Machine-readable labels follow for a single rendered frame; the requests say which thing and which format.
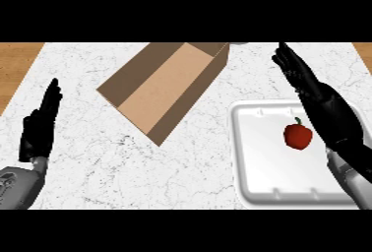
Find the white plastic tray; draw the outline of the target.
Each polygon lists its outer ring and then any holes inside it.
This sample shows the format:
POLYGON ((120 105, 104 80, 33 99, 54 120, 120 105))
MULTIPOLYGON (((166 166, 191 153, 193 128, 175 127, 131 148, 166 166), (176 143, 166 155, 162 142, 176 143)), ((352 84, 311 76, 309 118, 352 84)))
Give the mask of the white plastic tray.
POLYGON ((230 125, 237 194, 252 209, 356 209, 327 166, 320 136, 296 150, 286 144, 286 127, 312 127, 299 100, 241 100, 231 106, 230 125))

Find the brown cardboard box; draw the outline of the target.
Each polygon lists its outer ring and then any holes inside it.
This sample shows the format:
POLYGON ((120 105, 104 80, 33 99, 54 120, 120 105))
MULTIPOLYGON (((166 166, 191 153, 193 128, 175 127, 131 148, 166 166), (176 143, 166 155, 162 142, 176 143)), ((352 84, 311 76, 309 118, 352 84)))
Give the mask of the brown cardboard box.
POLYGON ((230 60, 228 42, 151 42, 98 92, 162 146, 230 60))

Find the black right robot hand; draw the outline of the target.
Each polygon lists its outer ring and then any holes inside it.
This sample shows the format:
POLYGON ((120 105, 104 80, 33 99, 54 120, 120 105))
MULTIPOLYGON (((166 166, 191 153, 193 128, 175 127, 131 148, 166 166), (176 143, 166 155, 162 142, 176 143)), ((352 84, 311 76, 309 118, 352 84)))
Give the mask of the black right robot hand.
POLYGON ((327 147, 372 183, 372 149, 364 144, 364 129, 351 105, 336 89, 323 83, 303 58, 286 42, 272 56, 299 93, 314 127, 327 147))

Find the red bell pepper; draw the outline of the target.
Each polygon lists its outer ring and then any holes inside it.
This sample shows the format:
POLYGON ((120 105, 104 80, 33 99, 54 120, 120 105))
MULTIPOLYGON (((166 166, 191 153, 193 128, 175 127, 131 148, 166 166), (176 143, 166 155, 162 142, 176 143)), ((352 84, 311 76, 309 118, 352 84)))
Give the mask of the red bell pepper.
POLYGON ((300 117, 296 118, 296 121, 296 124, 286 127, 284 138, 287 146, 302 151, 314 140, 314 131, 303 125, 300 117))

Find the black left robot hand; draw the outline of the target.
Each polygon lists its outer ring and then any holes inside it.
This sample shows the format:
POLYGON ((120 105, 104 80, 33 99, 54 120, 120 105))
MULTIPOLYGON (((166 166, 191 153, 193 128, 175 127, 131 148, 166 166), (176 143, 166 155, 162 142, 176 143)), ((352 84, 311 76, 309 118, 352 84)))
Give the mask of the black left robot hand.
POLYGON ((24 118, 24 132, 20 146, 20 162, 30 162, 33 158, 49 157, 54 144, 55 118, 63 100, 58 78, 54 78, 39 109, 24 118))

